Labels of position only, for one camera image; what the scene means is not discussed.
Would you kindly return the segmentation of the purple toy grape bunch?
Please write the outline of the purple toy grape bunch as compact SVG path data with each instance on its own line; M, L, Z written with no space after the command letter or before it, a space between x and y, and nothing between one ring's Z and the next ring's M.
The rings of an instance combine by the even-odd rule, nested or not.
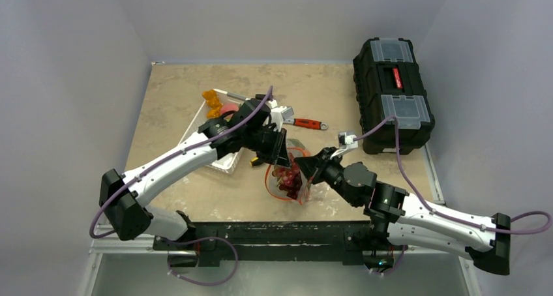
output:
M299 166L291 160L291 167L274 166L268 176L269 191L278 198L297 200L303 189Z

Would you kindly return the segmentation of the clear zip top bag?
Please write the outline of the clear zip top bag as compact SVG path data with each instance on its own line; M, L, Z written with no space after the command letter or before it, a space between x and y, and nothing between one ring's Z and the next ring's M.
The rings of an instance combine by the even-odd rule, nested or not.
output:
M286 203L307 203L321 201L323 192L305 177L295 162L296 158L311 156L311 152L297 139L286 141L286 151L291 166L286 168L278 165L268 165L264 175L264 187L267 193L279 201Z

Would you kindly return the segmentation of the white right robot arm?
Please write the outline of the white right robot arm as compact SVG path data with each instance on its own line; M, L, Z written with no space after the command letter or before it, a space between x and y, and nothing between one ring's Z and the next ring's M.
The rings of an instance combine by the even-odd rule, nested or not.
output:
M424 246L471 260L487 273L510 273L509 216L471 215L427 203L379 181L362 162L342 166L335 150L326 147L314 156L295 158L295 163L311 183L327 183L350 206L363 209L373 225L366 231L370 246Z

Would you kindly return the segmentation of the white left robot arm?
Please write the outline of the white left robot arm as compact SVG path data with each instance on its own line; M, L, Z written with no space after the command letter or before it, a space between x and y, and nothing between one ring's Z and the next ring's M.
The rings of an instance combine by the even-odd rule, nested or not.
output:
M264 100L248 99L235 112L206 120L179 145L123 174L108 170L101 178L99 205L122 241L142 234L160 235L177 249L194 243L192 222L180 211L151 206L162 191L196 169L242 148L254 151L267 164L290 167L284 120L291 107L271 108Z

